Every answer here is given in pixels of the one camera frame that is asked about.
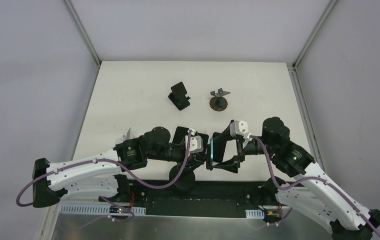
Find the teal smartphone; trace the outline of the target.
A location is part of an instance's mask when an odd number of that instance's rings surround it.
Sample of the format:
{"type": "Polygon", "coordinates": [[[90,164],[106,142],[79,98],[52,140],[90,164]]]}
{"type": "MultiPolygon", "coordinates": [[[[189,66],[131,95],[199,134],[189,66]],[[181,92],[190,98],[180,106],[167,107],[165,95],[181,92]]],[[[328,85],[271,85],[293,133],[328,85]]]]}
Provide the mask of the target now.
{"type": "Polygon", "coordinates": [[[213,170],[213,160],[214,160],[214,139],[210,139],[210,150],[209,150],[209,160],[207,161],[206,168],[210,171],[213,170]]]}

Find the black pole phone stand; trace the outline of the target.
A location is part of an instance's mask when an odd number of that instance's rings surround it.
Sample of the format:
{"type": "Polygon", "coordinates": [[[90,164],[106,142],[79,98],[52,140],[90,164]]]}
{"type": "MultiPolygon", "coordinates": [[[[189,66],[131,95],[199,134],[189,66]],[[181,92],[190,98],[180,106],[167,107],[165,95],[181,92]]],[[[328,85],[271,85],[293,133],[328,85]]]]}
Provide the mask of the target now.
{"type": "MultiPolygon", "coordinates": [[[[181,168],[181,163],[172,167],[169,171],[169,180],[173,180],[181,168]]],[[[173,184],[172,189],[178,195],[189,193],[195,186],[196,178],[194,174],[195,166],[186,166],[178,180],[173,184]]]]}

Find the black smartphone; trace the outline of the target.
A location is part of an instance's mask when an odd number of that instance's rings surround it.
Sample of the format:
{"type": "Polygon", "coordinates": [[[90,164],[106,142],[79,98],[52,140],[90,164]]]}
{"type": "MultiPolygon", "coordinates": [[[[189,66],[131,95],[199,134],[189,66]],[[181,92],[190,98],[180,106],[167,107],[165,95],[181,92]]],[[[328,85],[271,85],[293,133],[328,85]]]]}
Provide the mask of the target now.
{"type": "Polygon", "coordinates": [[[188,127],[178,126],[175,130],[172,143],[173,144],[182,144],[185,139],[188,137],[188,127]]]}

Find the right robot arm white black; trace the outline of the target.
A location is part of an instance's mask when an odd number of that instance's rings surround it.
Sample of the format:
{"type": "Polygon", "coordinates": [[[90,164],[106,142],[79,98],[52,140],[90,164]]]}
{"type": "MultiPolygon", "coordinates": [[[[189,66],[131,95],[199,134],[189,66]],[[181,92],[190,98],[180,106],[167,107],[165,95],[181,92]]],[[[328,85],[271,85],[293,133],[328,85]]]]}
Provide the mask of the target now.
{"type": "Polygon", "coordinates": [[[270,179],[262,200],[276,202],[310,218],[335,240],[380,238],[380,210],[369,209],[349,196],[314,157],[290,139],[290,130],[277,117],[263,121],[262,134],[249,132],[245,121],[232,120],[210,140],[210,160],[216,169],[237,173],[246,156],[263,155],[270,179]]]}

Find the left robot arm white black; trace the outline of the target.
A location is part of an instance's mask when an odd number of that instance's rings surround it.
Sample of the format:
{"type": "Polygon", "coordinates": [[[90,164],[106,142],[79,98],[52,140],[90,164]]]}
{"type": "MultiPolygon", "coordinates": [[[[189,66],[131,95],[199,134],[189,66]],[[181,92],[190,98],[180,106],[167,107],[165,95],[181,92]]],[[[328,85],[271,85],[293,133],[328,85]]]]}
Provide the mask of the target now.
{"type": "Polygon", "coordinates": [[[50,207],[66,198],[100,196],[125,202],[130,197],[128,173],[137,179],[134,170],[147,167],[149,160],[176,163],[169,183],[152,185],[165,189],[178,182],[204,163],[208,135],[191,128],[177,127],[175,134],[158,126],[136,138],[125,139],[94,156],[64,162],[46,158],[34,162],[32,174],[32,203],[34,208],[50,207]]]}

